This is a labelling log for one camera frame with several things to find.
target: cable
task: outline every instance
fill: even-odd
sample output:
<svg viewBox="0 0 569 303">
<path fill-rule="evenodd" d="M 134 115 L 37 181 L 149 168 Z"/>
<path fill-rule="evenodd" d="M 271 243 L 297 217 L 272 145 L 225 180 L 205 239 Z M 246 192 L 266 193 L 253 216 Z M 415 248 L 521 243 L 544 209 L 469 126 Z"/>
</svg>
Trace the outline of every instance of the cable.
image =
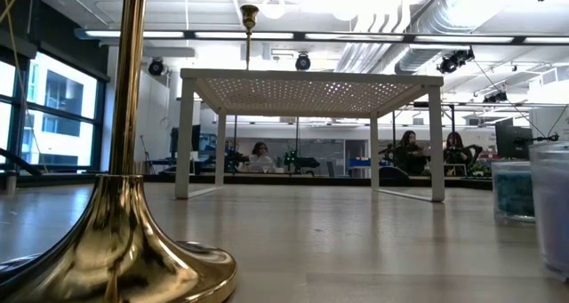
<svg viewBox="0 0 569 303">
<path fill-rule="evenodd" d="M 548 132 L 548 137 L 551 134 L 551 131 L 553 131 L 553 129 L 555 128 L 555 126 L 557 125 L 557 123 L 559 122 L 559 120 L 561 119 L 561 116 L 563 116 L 563 114 L 565 113 L 565 111 L 567 110 L 567 107 L 569 107 L 569 104 L 565 104 L 565 107 L 563 108 L 563 111 L 561 111 L 561 114 L 559 115 L 559 117 L 557 118 L 557 120 L 553 123 L 553 126 L 551 126 L 551 129 L 549 129 Z"/>
<path fill-rule="evenodd" d="M 21 107 L 26 111 L 26 115 L 28 116 L 29 128 L 32 131 L 32 137 L 34 138 L 34 142 L 36 143 L 37 153 L 39 154 L 39 157 L 40 157 L 39 162 L 42 163 L 42 158 L 44 156 L 42 155 L 42 151 L 39 149 L 39 143 L 37 142 L 36 132 L 34 131 L 34 125 L 31 123 L 32 118 L 31 118 L 31 115 L 30 115 L 29 109 L 28 109 L 28 91 L 26 91 L 26 89 L 24 88 L 24 80 L 22 80 L 22 78 L 21 78 L 20 63 L 18 60 L 18 49 L 16 46 L 16 40 L 14 38 L 14 33 L 13 33 L 14 31 L 13 31 L 13 27 L 12 27 L 12 16 L 10 15 L 10 9 L 11 9 L 12 5 L 14 5 L 15 1 L 16 0 L 11 0 L 11 2 L 8 2 L 8 0 L 4 0 L 4 3 L 6 4 L 6 10 L 4 11 L 4 13 L 2 13 L 2 17 L 0 17 L 0 23 L 4 19 L 4 16 L 8 17 L 8 29 L 10 31 L 10 42 L 12 43 L 12 49 L 13 49 L 13 54 L 14 54 L 14 65 L 16 66 L 16 74 L 18 75 L 18 83 L 20 86 Z M 46 173 L 49 173 L 49 170 L 47 169 L 47 166 L 45 165 L 45 163 L 44 163 L 44 171 Z"/>
<path fill-rule="evenodd" d="M 482 74 L 484 74 L 484 76 L 486 76 L 486 78 L 488 79 L 488 81 L 490 81 L 490 83 L 492 84 L 492 86 L 497 90 L 500 91 L 500 89 L 498 88 L 498 86 L 496 86 L 496 84 L 492 81 L 492 79 L 490 78 L 490 76 L 488 76 L 486 74 L 486 72 L 484 71 L 484 69 L 482 67 L 480 67 L 480 64 L 478 64 L 478 62 L 476 61 L 476 59 L 472 59 L 474 61 L 474 63 L 477 64 L 478 68 L 480 69 L 480 71 L 482 72 Z M 532 121 L 530 121 L 530 119 L 525 116 L 525 114 L 522 113 L 522 111 L 520 111 L 516 105 L 512 102 L 510 102 L 509 100 L 506 100 L 521 116 L 524 117 L 524 119 L 537 131 L 541 134 L 541 136 L 545 136 L 545 134 L 543 134 L 543 132 L 540 131 L 540 129 L 537 128 L 537 126 L 535 126 Z"/>
</svg>

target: person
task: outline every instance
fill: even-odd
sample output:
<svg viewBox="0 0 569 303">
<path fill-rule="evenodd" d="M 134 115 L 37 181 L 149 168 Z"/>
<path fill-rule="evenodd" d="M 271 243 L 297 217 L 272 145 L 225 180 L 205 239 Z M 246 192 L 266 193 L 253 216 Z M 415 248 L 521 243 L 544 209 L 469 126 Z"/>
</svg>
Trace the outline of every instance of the person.
<svg viewBox="0 0 569 303">
<path fill-rule="evenodd" d="M 420 175 L 423 173 L 425 163 L 427 162 L 423 155 L 423 149 L 416 143 L 417 134 L 413 131 L 406 131 L 394 153 L 396 166 L 409 175 Z"/>
<path fill-rule="evenodd" d="M 464 148 L 461 135 L 451 132 L 446 137 L 446 148 L 444 151 L 445 163 L 469 165 L 472 161 L 472 152 L 469 148 Z"/>
<path fill-rule="evenodd" d="M 268 156 L 268 148 L 264 142 L 257 142 L 249 155 L 249 171 L 263 171 L 262 164 L 266 163 L 269 170 L 273 169 L 273 160 Z"/>
</svg>

